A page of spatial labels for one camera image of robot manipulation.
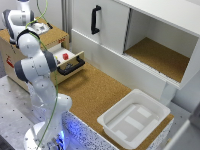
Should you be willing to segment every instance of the black handle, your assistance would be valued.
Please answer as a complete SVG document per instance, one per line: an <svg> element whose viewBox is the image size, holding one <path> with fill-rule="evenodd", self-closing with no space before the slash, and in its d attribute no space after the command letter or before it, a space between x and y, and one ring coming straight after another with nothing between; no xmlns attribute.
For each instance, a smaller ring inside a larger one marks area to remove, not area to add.
<svg viewBox="0 0 200 150"><path fill-rule="evenodd" d="M62 70L60 67L57 68L57 71L63 75L66 76L70 73L72 73L73 71L75 71L76 69L82 67L85 64L85 61L83 59L81 59L79 56L76 57L76 60L79 62L77 65L70 67L68 69Z"/></svg>
<svg viewBox="0 0 200 150"><path fill-rule="evenodd" d="M100 32L99 29L96 28L96 12L101 10L101 7L96 5L96 8L94 8L92 10L92 25L91 25L91 30L92 30L92 34L96 34L98 32Z"/></svg>

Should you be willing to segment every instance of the white plastic tray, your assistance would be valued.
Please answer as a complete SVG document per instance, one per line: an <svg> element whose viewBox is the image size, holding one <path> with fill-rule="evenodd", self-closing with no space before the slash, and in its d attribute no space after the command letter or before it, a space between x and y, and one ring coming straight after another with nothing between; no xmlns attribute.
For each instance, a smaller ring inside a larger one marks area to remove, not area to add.
<svg viewBox="0 0 200 150"><path fill-rule="evenodd" d="M101 115L98 122L122 147L136 149L169 113L169 108L136 89Z"/></svg>

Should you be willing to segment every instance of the white wall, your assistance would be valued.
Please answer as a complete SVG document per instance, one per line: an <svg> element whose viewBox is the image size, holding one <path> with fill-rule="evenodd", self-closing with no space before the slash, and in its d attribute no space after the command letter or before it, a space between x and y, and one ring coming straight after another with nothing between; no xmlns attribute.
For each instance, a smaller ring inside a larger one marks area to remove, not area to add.
<svg viewBox="0 0 200 150"><path fill-rule="evenodd" d="M173 102L192 112L200 102L200 71L182 89L178 90Z"/></svg>
<svg viewBox="0 0 200 150"><path fill-rule="evenodd" d="M17 0L0 0L0 14L6 10L11 9L14 10L17 8L16 6ZM46 5L46 0L39 0L39 6L41 11L43 12ZM36 0L30 0L31 10L34 12L35 16L40 16L40 13L37 9ZM62 9L61 9L61 0L48 0L48 9L45 14L46 19L53 25L62 29ZM4 29L3 23L0 19L0 29Z"/></svg>

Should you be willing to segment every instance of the brown cork surface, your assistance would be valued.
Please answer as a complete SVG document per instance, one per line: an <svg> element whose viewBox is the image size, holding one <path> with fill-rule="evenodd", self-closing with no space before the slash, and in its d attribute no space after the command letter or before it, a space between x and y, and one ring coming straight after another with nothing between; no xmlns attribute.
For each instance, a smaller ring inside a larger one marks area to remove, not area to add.
<svg viewBox="0 0 200 150"><path fill-rule="evenodd" d="M181 82L190 60L149 38L143 39L125 53L178 82Z"/></svg>
<svg viewBox="0 0 200 150"><path fill-rule="evenodd" d="M131 89L88 63L83 70L59 84L59 93L72 98L70 111L120 150L123 148L105 134L97 118L130 92ZM172 119L169 115L137 150L145 150Z"/></svg>
<svg viewBox="0 0 200 150"><path fill-rule="evenodd" d="M43 19L39 19L38 22L45 23ZM56 26L52 25L53 29L49 30L47 33L44 33L40 35L40 40L44 43L44 45L48 46L49 44L52 44L55 41L58 41L59 39L62 39L65 36L69 36L66 32L60 30ZM8 34L8 31L2 30L0 31L0 37L6 40L7 42L10 42L10 35Z"/></svg>

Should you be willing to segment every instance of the cabinet door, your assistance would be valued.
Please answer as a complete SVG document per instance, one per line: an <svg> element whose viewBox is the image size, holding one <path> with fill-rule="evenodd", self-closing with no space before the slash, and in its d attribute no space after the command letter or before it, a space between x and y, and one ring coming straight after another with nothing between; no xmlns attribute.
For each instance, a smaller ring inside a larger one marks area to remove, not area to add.
<svg viewBox="0 0 200 150"><path fill-rule="evenodd" d="M92 35L92 10L96 5L96 28L99 33ZM74 0L73 29L119 54L123 53L129 18L129 8L113 0Z"/></svg>

